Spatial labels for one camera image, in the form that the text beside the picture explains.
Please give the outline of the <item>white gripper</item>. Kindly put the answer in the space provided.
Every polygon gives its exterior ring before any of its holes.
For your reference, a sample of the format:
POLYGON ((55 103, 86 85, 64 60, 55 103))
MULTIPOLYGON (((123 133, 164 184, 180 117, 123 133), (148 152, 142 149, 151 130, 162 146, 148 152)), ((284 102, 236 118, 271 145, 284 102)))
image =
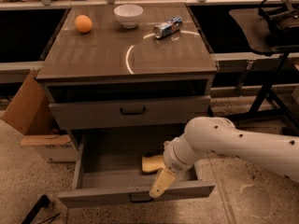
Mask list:
POLYGON ((167 169, 160 169, 149 190, 149 196, 159 198, 176 180, 177 172, 186 172, 198 160, 195 151, 185 139, 184 135, 172 141, 164 142, 164 165, 167 169))

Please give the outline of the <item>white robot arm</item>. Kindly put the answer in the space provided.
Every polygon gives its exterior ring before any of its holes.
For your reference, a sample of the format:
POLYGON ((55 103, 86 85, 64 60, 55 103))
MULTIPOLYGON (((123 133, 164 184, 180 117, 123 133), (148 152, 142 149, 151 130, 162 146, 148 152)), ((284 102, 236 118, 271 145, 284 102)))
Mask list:
POLYGON ((176 174, 193 167, 204 154, 237 156, 277 175, 299 182, 299 137, 238 130, 226 118, 191 119, 181 136, 164 143, 164 167, 158 171, 149 196, 160 197, 176 174))

